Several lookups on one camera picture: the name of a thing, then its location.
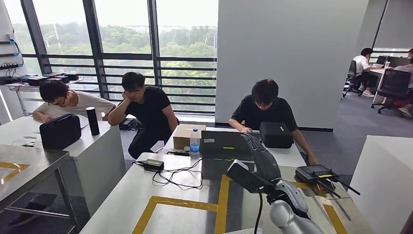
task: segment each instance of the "robotic arm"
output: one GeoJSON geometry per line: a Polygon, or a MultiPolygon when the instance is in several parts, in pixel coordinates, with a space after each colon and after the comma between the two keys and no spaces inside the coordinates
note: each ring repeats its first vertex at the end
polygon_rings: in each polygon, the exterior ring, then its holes
{"type": "Polygon", "coordinates": [[[297,188],[281,179],[280,169],[270,154],[255,137],[244,134],[253,154],[256,172],[238,160],[229,167],[226,175],[250,193],[258,190],[267,194],[271,206],[271,221],[283,234],[322,234],[307,215],[308,206],[297,188]]]}

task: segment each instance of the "sky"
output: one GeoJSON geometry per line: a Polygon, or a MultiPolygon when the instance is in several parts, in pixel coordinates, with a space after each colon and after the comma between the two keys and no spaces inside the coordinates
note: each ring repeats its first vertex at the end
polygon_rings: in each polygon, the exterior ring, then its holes
{"type": "MultiPolygon", "coordinates": [[[[159,26],[218,26],[218,0],[157,0],[159,26]]],[[[4,0],[12,23],[25,23],[19,0],[4,0]]],[[[39,24],[85,23],[82,0],[33,0],[39,24]]],[[[99,25],[149,25],[147,0],[95,0],[99,25]]]]}

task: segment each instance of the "black bag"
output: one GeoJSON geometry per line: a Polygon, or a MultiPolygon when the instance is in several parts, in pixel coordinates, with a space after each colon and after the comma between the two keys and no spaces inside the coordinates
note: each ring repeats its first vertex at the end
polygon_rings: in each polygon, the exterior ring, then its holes
{"type": "Polygon", "coordinates": [[[293,134],[285,123],[262,122],[260,134],[264,145],[268,148],[288,149],[294,143],[293,134]]]}
{"type": "Polygon", "coordinates": [[[80,139],[79,117],[64,114],[40,125],[40,136],[44,149],[63,150],[80,139]]]}

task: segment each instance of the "glasses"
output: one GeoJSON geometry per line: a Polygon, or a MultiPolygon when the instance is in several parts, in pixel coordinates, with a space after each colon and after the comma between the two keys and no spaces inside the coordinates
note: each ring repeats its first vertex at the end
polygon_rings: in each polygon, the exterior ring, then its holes
{"type": "Polygon", "coordinates": [[[49,106],[61,106],[65,103],[65,101],[66,101],[66,96],[65,96],[65,99],[63,100],[63,102],[59,102],[59,103],[55,103],[55,104],[48,102],[47,104],[49,104],[49,106]]]}

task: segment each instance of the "black t-shirt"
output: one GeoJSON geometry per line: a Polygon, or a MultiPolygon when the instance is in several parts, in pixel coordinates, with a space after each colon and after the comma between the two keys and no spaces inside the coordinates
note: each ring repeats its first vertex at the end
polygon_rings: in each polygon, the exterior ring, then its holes
{"type": "Polygon", "coordinates": [[[145,86],[145,102],[131,102],[125,114],[135,116],[145,127],[169,129],[168,119],[162,109],[170,105],[165,92],[156,86],[145,86]]]}
{"type": "Polygon", "coordinates": [[[234,111],[231,119],[235,119],[239,123],[245,120],[245,127],[253,130],[259,130],[261,122],[285,123],[291,132],[297,129],[293,111],[283,98],[276,99],[270,108],[262,111],[255,104],[252,95],[247,95],[234,111]]]}

